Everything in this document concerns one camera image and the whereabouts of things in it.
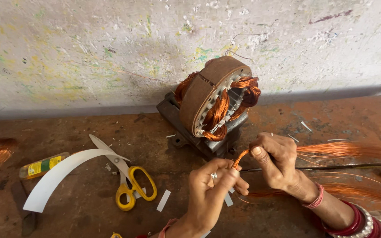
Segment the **bottle label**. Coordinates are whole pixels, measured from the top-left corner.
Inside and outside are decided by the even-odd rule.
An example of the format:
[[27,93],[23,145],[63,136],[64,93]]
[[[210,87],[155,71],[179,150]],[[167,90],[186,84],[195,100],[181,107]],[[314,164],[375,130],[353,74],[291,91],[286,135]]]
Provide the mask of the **bottle label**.
[[38,162],[38,163],[34,163],[34,164],[29,165],[29,171],[28,171],[29,176],[40,173],[41,172],[41,164],[42,164],[42,162]]
[[60,162],[61,162],[61,156],[57,156],[49,160],[44,160],[38,163],[31,164],[29,165],[28,174],[29,176],[31,176],[41,172],[48,171]]

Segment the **wall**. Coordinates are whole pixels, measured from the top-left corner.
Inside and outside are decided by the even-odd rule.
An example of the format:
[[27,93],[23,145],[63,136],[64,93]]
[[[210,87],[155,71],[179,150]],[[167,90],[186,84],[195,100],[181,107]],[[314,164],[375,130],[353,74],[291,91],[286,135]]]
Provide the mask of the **wall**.
[[261,103],[380,94],[381,0],[0,0],[0,119],[154,111],[229,47]]

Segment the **ring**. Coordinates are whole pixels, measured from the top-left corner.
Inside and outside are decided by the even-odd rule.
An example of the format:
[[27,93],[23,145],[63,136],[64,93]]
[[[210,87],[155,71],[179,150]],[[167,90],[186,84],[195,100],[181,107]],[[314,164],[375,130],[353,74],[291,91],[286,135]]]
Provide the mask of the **ring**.
[[213,180],[216,179],[217,178],[217,173],[216,172],[212,173],[211,177],[213,178]]

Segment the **workbench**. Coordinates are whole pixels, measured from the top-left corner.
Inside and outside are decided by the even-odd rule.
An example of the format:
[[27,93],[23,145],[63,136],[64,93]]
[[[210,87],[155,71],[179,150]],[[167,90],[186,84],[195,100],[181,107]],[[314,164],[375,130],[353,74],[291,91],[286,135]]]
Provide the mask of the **workbench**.
[[[229,159],[236,158],[261,131],[281,136],[289,134],[299,140],[298,145],[346,138],[381,147],[381,96],[255,106],[248,115],[236,145],[237,153],[230,154]],[[312,132],[303,127],[301,121]],[[158,113],[0,121],[0,138],[12,137],[19,142],[11,158],[0,167],[0,237],[21,237],[21,219],[10,192],[12,184],[19,179],[20,167],[61,152],[72,154],[94,149],[89,133],[112,144],[116,153],[132,161],[129,165],[144,167],[156,183],[158,196],[151,202],[139,198],[131,211],[121,211],[114,202],[120,176],[112,174],[116,169],[114,165],[111,165],[113,170],[108,171],[106,164],[110,161],[100,156],[80,165],[61,182],[44,212],[38,214],[37,229],[30,237],[109,238],[112,232],[118,232],[123,238],[132,238],[158,232],[169,219],[179,218],[186,212],[189,172],[205,161],[190,147],[172,146],[166,136],[175,134],[175,129]],[[378,176],[381,167],[355,168],[381,166],[377,158],[317,159],[315,162],[327,168],[300,159],[296,167],[304,169],[309,177],[338,171],[381,182]],[[240,165],[243,170],[258,168],[249,156],[244,157]],[[241,172],[251,185],[250,191],[266,187],[261,173]],[[39,180],[26,180],[23,185],[30,192]],[[345,182],[381,192],[380,184],[362,177],[317,178],[317,181]],[[159,212],[156,207],[166,189],[172,194]],[[346,199],[367,210],[381,209],[381,203]],[[311,224],[311,212],[294,198],[251,199],[254,204],[250,204],[241,201],[235,192],[232,200],[232,206],[224,204],[208,238],[324,237]]]

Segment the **hand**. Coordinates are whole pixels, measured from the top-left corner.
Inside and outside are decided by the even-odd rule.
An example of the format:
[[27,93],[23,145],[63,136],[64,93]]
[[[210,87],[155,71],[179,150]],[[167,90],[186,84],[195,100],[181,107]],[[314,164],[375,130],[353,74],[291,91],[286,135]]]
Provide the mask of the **hand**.
[[249,148],[271,188],[281,189],[304,203],[312,203],[318,197],[315,184],[295,169],[296,144],[292,138],[261,132]]
[[[240,177],[239,171],[228,169],[232,164],[230,160],[214,159],[190,173],[188,212],[166,231],[166,238],[201,237],[217,223],[230,188],[235,186],[240,193],[248,194],[249,184]],[[217,178],[213,182],[214,172]]]

